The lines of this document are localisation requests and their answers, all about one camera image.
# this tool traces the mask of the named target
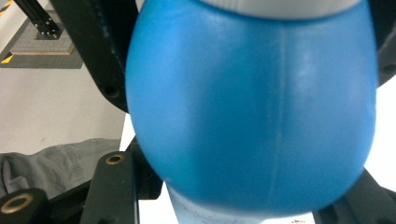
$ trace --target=gray fabric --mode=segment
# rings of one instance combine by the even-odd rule
[[[53,198],[92,179],[96,163],[120,148],[120,139],[90,139],[48,147],[34,155],[0,154],[0,198],[18,189],[38,188]]]

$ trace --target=white floor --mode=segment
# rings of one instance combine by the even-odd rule
[[[41,6],[48,2],[40,1]],[[0,49],[26,17],[15,3],[0,18]],[[125,113],[81,69],[0,68],[0,152],[33,154],[91,138],[120,139]]]

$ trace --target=white cap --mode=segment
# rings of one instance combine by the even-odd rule
[[[242,15],[286,20],[329,16],[359,3],[360,0],[201,0],[214,7]]]

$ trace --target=gray cloth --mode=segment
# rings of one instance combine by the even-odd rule
[[[38,188],[53,198],[92,179],[96,163],[120,148],[120,139],[90,139],[48,147],[34,155],[0,154],[0,198],[18,189]]]

